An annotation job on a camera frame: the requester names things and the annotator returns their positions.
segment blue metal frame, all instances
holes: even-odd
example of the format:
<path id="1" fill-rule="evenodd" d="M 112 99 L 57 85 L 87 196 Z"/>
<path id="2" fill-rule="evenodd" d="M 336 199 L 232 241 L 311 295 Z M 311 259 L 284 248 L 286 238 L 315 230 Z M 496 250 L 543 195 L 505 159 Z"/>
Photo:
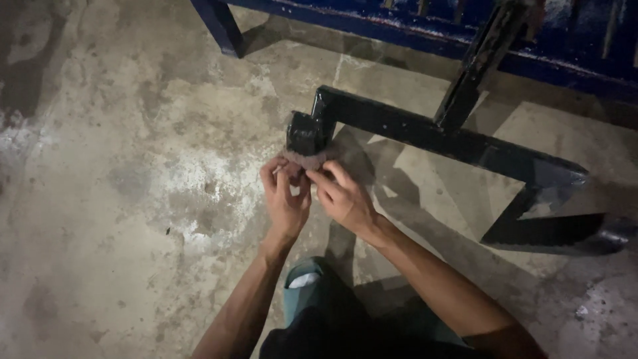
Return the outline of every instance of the blue metal frame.
<path id="1" fill-rule="evenodd" d="M 525 41 L 524 36 L 519 36 L 498 69 L 601 97 L 638 103 L 638 69 L 634 67 L 638 0 L 578 0 L 573 8 L 571 0 L 563 1 L 567 7 L 562 11 L 530 20 L 530 23 L 542 22 L 534 40 Z M 206 6 L 234 4 L 452 59 L 463 58 L 479 25 L 487 20 L 493 8 L 492 0 L 467 1 L 460 23 L 455 23 L 457 0 L 429 0 L 426 16 L 417 14 L 419 0 L 395 0 L 392 8 L 384 8 L 383 0 L 191 2 L 201 15 L 200 9 Z M 607 56 L 602 58 L 607 26 L 614 14 L 615 30 L 611 31 Z M 213 32 L 219 32 L 211 24 L 214 18 L 202 15 L 202 19 L 216 40 L 224 38 L 224 34 L 216 36 Z M 236 43 L 234 46 L 227 43 L 220 43 L 224 53 L 239 53 Z"/>

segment teal pants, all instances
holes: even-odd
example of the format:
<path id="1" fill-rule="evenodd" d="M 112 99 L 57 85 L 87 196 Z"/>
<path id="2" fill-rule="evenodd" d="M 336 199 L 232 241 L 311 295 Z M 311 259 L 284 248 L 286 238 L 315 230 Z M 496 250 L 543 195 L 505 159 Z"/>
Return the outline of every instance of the teal pants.
<path id="1" fill-rule="evenodd" d="M 295 278 L 308 273 L 317 273 L 320 277 L 304 287 L 289 288 Z M 466 345 L 420 298 L 409 301 L 406 306 L 387 315 L 371 319 L 352 289 L 322 257 L 303 259 L 288 272 L 284 283 L 283 306 L 286 327 L 302 310 L 316 307 L 331 328 L 348 330 L 370 325 L 383 328 L 393 335 Z"/>

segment stained concrete floor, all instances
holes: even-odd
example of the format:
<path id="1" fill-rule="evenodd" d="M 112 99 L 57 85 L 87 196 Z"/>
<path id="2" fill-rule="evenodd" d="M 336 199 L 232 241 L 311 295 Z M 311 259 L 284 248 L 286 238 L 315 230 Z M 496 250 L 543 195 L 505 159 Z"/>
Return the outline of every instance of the stained concrete floor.
<path id="1" fill-rule="evenodd" d="M 285 115 L 308 111 L 328 84 L 432 116 L 459 66 L 232 10 L 243 59 L 220 54 L 187 1 L 3 3 L 3 358 L 187 357 L 268 226 L 257 170 L 281 147 Z M 497 73 L 466 126 L 589 169 L 573 209 L 636 216 L 638 134 L 609 123 L 637 118 Z M 348 127 L 336 138 L 379 210 L 506 306 L 551 358 L 638 352 L 635 243 L 594 258 L 483 247 L 520 183 Z M 288 262 L 326 248 L 372 313 L 411 294 L 314 205 Z M 281 324 L 278 292 L 266 329 Z"/>

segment right hand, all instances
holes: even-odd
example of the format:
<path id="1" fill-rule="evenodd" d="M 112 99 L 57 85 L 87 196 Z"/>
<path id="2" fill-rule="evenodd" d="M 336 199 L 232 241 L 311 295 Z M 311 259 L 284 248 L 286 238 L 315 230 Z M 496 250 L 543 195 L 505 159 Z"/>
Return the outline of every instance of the right hand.
<path id="1" fill-rule="evenodd" d="M 317 171 L 306 171 L 317 185 L 317 197 L 328 216 L 366 240 L 380 216 L 370 195 L 336 161 L 327 161 L 323 169 L 332 173 L 337 183 Z"/>

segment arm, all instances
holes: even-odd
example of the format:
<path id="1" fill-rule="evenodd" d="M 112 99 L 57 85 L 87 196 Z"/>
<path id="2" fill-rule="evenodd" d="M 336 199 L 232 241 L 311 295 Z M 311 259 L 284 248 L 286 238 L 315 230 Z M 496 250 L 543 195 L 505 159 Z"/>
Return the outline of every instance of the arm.
<path id="1" fill-rule="evenodd" d="M 235 286 L 193 352 L 193 359 L 248 358 L 262 334 L 272 295 L 290 248 L 308 219 L 310 184 L 302 177 L 299 195 L 290 193 L 285 160 L 273 158 L 260 171 L 272 227 L 257 257 Z"/>
<path id="2" fill-rule="evenodd" d="M 328 215 L 379 250 L 458 336 L 497 358 L 545 358 L 503 307 L 377 213 L 370 196 L 339 164 L 326 162 L 324 169 L 337 183 L 319 172 L 307 174 L 317 184 L 317 196 Z"/>

